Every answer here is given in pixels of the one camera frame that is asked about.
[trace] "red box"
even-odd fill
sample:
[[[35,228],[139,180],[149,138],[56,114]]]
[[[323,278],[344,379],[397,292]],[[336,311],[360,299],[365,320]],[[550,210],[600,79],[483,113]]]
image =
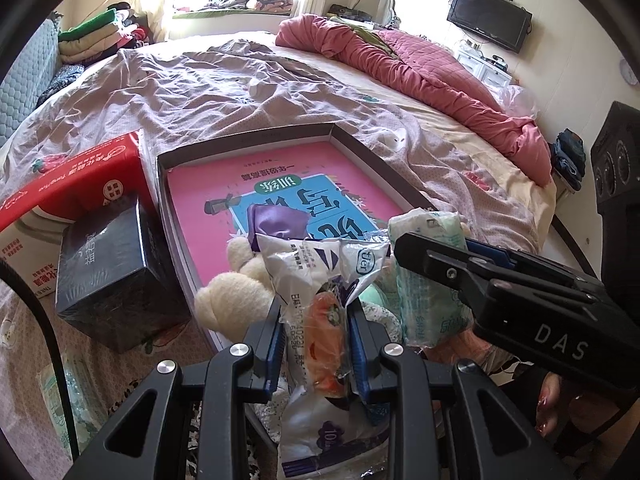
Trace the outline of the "red box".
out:
[[[131,132],[79,153],[33,180],[0,206],[0,257],[36,296],[56,289],[62,233],[93,209],[135,192],[147,211],[149,191],[141,132]]]

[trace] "open box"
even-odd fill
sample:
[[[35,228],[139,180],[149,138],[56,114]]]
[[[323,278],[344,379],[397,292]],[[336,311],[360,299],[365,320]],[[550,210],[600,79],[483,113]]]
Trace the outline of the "open box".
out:
[[[162,153],[158,189],[162,224],[191,309],[197,290],[230,270],[226,242],[246,230],[249,203],[309,211],[308,232],[316,238],[364,239],[363,232],[385,228],[392,216],[416,207],[434,209],[384,160],[333,123],[256,130]],[[230,345],[222,334],[205,332],[214,352]]]

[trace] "clock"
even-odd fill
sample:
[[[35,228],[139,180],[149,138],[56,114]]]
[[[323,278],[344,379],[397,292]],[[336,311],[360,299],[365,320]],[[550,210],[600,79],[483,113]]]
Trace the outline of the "clock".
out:
[[[622,58],[620,60],[620,73],[622,74],[622,79],[624,79],[629,85],[637,86],[638,78],[634,71],[631,70],[629,63],[626,62],[626,59]]]

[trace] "triangular cutout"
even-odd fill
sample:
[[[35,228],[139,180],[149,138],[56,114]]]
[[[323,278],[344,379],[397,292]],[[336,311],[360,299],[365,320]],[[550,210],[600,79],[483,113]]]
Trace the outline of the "triangular cutout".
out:
[[[496,456],[504,456],[529,445],[527,436],[488,391],[478,390],[478,400]]]
[[[149,391],[133,406],[107,440],[107,449],[138,458],[145,446],[146,432],[156,403],[155,391]]]

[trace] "television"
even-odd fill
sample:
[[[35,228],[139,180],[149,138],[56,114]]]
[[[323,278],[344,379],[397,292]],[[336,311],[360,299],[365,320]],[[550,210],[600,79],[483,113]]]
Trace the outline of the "television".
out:
[[[531,13],[509,0],[452,0],[447,20],[519,52],[531,26]]]

